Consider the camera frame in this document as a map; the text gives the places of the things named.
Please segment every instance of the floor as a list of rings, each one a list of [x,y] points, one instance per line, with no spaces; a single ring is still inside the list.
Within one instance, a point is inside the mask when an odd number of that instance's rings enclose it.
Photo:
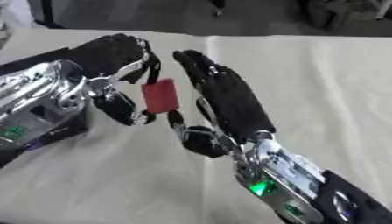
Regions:
[[[31,1],[40,17],[39,0]],[[192,35],[339,35],[392,37],[392,20],[352,23],[334,34],[294,19],[292,0],[227,0],[224,14],[212,17],[207,0],[53,1],[56,20],[71,29],[137,30]]]

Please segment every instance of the white tablecloth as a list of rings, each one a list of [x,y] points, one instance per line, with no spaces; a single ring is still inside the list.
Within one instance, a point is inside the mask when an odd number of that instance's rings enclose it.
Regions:
[[[19,31],[0,52],[0,63],[108,33],[115,31]],[[163,62],[162,78],[176,80],[189,123],[204,121],[172,59],[175,50],[199,50],[233,68],[269,112],[283,146],[392,207],[392,39],[126,33],[151,42]],[[119,88],[143,109],[141,83]],[[0,221],[282,223],[236,183],[230,158],[184,150],[165,115],[147,126],[124,127],[94,110],[93,121],[85,136],[25,153],[0,171]]]

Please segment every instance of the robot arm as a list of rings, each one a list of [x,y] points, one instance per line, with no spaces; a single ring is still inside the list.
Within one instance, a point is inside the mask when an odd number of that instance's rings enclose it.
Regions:
[[[392,223],[392,213],[377,200],[283,148],[262,106],[233,70],[195,51],[175,52],[174,58],[200,92],[197,106],[213,126],[188,127],[171,111],[169,123],[183,145],[210,158],[230,155],[238,182],[284,223]],[[254,147],[244,150],[247,143]]]
[[[65,123],[85,122],[80,114],[90,99],[119,123],[151,122],[154,115],[137,111],[114,86],[134,84],[148,70],[148,82],[156,82],[160,61],[149,43],[123,34],[0,66],[0,150],[24,149],[42,136],[57,139],[71,129]]]

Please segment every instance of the red block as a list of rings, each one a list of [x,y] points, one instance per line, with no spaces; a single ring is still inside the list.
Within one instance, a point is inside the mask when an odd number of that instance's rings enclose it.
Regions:
[[[155,84],[143,84],[142,91],[147,110],[152,114],[169,112],[179,109],[174,80],[164,79]]]

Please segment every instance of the green light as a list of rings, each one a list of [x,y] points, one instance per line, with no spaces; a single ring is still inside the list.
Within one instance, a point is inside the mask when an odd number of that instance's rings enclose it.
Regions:
[[[248,187],[250,191],[255,193],[257,196],[263,196],[264,192],[272,193],[277,189],[275,182],[270,179],[266,179],[262,182],[259,182],[255,185],[251,185]]]
[[[266,187],[267,187],[267,183],[260,182],[260,183],[258,183],[256,185],[250,186],[249,189],[250,189],[250,191],[255,193],[255,195],[262,196]]]
[[[3,136],[11,140],[17,140],[25,134],[25,129],[20,126],[11,127],[3,132]]]
[[[299,210],[297,207],[289,205],[289,204],[284,205],[284,209],[288,213],[290,213],[290,214],[292,214],[294,216],[297,216],[297,217],[305,214],[301,210]]]

